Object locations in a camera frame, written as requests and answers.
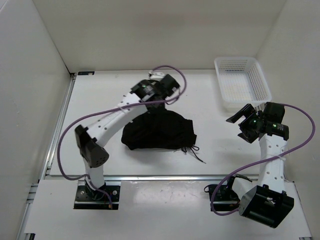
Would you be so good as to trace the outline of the black trousers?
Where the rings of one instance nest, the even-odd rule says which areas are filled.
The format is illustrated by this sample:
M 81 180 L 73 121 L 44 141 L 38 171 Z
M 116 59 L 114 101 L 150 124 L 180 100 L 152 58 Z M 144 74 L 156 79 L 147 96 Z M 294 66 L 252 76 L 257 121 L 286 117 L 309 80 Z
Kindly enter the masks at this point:
M 131 151 L 165 149 L 181 150 L 185 154 L 190 151 L 198 161 L 205 163 L 196 154 L 200 150 L 196 141 L 194 122 L 166 108 L 134 118 L 125 125 L 121 136 L 122 144 Z

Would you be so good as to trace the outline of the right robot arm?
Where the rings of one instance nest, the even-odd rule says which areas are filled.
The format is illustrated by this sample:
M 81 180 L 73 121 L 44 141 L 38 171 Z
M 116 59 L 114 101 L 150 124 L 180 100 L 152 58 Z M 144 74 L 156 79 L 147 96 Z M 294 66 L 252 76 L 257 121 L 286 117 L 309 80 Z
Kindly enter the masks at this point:
M 284 180 L 284 153 L 289 127 L 282 123 L 285 108 L 279 103 L 267 102 L 257 111 L 246 104 L 227 119 L 235 123 L 241 117 L 238 136 L 248 143 L 259 141 L 261 159 L 259 177 L 253 181 L 240 174 L 233 175 L 224 193 L 230 200 L 239 199 L 239 215 L 270 228 L 277 228 L 294 207 L 294 199 L 287 195 Z

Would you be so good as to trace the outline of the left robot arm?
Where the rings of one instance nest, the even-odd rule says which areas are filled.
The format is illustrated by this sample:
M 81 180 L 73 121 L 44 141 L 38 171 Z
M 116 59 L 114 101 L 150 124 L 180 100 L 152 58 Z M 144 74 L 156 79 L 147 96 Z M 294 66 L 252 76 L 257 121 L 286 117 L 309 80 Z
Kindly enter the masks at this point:
M 179 89 L 179 83 L 169 74 L 160 80 L 141 80 L 117 105 L 118 111 L 108 113 L 86 127 L 80 124 L 75 128 L 76 144 L 88 175 L 85 179 L 86 192 L 93 200 L 100 200 L 105 194 L 103 165 L 109 159 L 105 150 L 108 141 L 136 117 L 149 109 L 158 109 L 161 106 L 159 101 Z

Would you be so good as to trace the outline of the white plastic mesh basket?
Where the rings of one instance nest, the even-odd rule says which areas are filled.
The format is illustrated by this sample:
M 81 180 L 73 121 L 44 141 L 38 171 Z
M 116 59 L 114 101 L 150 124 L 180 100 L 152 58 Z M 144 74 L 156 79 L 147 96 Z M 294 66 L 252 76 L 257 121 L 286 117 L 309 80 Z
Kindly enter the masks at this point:
M 214 67 L 223 107 L 234 112 L 246 104 L 257 107 L 272 100 L 259 62 L 253 57 L 217 57 Z

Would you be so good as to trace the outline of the blue label sticker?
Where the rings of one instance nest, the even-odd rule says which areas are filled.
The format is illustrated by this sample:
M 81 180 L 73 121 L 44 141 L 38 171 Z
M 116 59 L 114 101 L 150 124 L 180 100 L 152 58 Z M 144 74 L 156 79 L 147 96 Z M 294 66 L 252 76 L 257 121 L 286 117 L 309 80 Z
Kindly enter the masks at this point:
M 78 76 L 92 76 L 95 74 L 95 71 L 79 71 Z

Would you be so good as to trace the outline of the right aluminium rail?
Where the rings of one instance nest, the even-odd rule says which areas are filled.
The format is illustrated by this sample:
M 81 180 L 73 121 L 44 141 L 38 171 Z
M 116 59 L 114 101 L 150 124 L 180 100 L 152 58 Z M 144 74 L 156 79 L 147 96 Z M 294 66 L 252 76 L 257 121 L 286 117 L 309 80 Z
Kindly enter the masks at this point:
M 288 157 L 289 127 L 283 124 L 285 107 L 279 103 L 267 102 L 255 108 L 258 116 L 265 121 L 259 134 L 260 156 L 262 160 L 275 157 L 259 165 L 259 184 L 276 184 L 290 178 Z

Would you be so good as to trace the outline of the aluminium rail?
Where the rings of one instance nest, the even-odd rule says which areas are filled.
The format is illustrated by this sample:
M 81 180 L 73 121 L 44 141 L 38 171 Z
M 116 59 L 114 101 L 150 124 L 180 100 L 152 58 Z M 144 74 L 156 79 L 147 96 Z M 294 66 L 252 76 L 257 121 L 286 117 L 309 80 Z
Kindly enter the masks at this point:
M 49 144 L 47 151 L 45 153 L 42 168 L 40 169 L 40 173 L 38 175 L 37 181 L 35 183 L 31 184 L 29 191 L 28 191 L 27 199 L 25 202 L 25 208 L 24 208 L 24 212 L 22 215 L 22 220 L 20 222 L 19 229 L 18 229 L 16 238 L 15 238 L 16 240 L 34 240 L 35 239 L 34 233 L 25 233 L 24 231 L 26 228 L 26 224 L 27 224 L 27 220 L 28 220 L 28 217 L 30 214 L 32 203 L 33 203 L 35 196 L 36 196 L 39 182 L 40 182 L 40 180 L 44 180 L 46 178 L 47 171 L 51 169 L 53 158 L 55 155 L 56 148 L 58 146 L 59 136 L 60 136 L 60 133 L 62 130 L 63 122 L 65 119 L 65 115 L 67 112 L 69 101 L 70 101 L 70 98 L 72 95 L 72 91 L 74 88 L 76 77 L 77 77 L 77 73 L 70 74 L 70 81 L 69 81 L 66 93 L 64 95 L 62 106 L 60 108 L 60 111 L 59 111 L 59 114 L 57 117 L 57 121 L 56 121 L 56 124 L 54 127 L 54 131 L 53 131 L 53 134 L 51 137 L 50 144 Z
M 225 175 L 105 175 L 105 182 L 121 181 L 221 181 Z
M 267 102 L 255 108 L 258 116 L 265 121 L 259 134 L 260 156 L 262 160 L 275 157 L 259 165 L 259 184 L 276 184 L 290 178 L 288 157 L 289 127 L 283 124 L 285 107 L 279 103 Z

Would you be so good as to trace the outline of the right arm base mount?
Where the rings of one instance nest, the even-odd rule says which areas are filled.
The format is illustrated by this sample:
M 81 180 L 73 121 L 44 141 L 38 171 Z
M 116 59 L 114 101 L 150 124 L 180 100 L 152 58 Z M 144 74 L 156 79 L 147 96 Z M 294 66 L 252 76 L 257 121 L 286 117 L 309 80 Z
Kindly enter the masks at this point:
M 238 195 L 232 190 L 235 179 L 242 179 L 249 183 L 253 181 L 240 174 L 231 176 L 226 184 L 219 187 L 214 199 L 213 206 L 217 212 L 229 212 L 239 207 L 240 199 Z

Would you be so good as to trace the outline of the front aluminium rail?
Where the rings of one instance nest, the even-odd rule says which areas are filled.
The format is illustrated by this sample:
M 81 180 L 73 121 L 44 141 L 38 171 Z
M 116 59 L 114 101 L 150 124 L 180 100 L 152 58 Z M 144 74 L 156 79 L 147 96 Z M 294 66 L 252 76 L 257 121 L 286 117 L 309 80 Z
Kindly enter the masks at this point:
M 105 182 L 121 181 L 221 181 L 225 175 L 105 175 Z

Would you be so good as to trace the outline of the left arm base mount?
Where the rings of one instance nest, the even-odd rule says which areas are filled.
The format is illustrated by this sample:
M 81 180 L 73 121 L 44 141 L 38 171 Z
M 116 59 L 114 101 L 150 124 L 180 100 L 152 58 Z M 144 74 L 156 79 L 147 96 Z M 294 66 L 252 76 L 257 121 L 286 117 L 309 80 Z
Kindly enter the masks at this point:
M 85 181 L 79 181 L 73 208 L 75 210 L 118 210 L 121 186 L 106 185 L 103 190 L 109 194 L 111 202 L 104 193 L 92 190 Z

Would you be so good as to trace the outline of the left aluminium rail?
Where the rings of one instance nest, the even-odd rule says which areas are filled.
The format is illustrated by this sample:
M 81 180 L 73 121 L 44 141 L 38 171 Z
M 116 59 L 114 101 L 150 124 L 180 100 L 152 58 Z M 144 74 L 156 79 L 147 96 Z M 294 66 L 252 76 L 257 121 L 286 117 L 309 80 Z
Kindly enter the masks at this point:
M 77 73 L 70 74 L 70 81 L 69 81 L 66 93 L 64 95 L 62 106 L 60 108 L 60 111 L 59 111 L 59 114 L 57 117 L 57 121 L 56 121 L 56 124 L 54 127 L 54 131 L 53 131 L 53 134 L 51 137 L 50 144 L 49 144 L 47 151 L 45 153 L 42 168 L 40 169 L 40 173 L 38 175 L 37 181 L 35 183 L 31 184 L 29 191 L 28 191 L 27 199 L 25 202 L 25 208 L 24 208 L 24 212 L 22 215 L 22 220 L 20 222 L 19 229 L 18 229 L 16 238 L 15 238 L 16 240 L 34 240 L 35 239 L 34 233 L 25 233 L 24 231 L 26 228 L 26 224 L 27 224 L 27 220 L 28 220 L 28 217 L 30 214 L 32 203 L 33 203 L 35 196 L 36 196 L 39 182 L 40 182 L 40 180 L 44 180 L 46 178 L 47 171 L 51 169 L 53 158 L 55 155 L 56 148 L 58 146 L 59 136 L 60 136 L 60 133 L 62 130 L 63 122 L 65 119 L 65 115 L 67 112 L 69 101 L 70 101 L 70 98 L 72 95 L 72 91 L 74 88 L 76 77 L 77 77 Z

